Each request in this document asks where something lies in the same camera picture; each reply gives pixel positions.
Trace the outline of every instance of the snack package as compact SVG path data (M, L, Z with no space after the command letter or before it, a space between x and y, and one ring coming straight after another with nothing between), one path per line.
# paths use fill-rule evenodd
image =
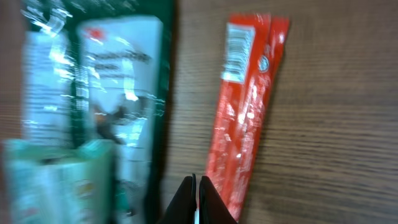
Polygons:
M289 21L232 15L206 175L239 220Z
M13 223L109 223L114 143L76 150L5 143L5 175Z
M34 96L40 112L63 112L56 119L43 116L24 122L38 127L51 121L62 127L54 132L74 147L89 139L113 140L114 219L155 223L172 0L25 0L22 13L36 46L26 59L35 65L27 70L48 61L46 73L35 68L28 79L39 74L35 80L46 83L47 89L57 83L52 104L42 102L52 95L37 95L35 86L26 98ZM42 129L40 137L47 141L51 135Z

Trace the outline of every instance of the wooden surface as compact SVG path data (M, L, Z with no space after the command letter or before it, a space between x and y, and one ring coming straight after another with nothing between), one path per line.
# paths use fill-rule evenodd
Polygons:
M10 2L0 2L2 139L19 136L20 119ZM240 223L398 223L395 0L181 0L164 204L205 169L231 12L292 20Z

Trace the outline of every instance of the white barcode label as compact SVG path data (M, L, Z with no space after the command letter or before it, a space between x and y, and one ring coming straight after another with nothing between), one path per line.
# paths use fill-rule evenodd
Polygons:
M228 24L222 79L244 83L255 34L252 26Z

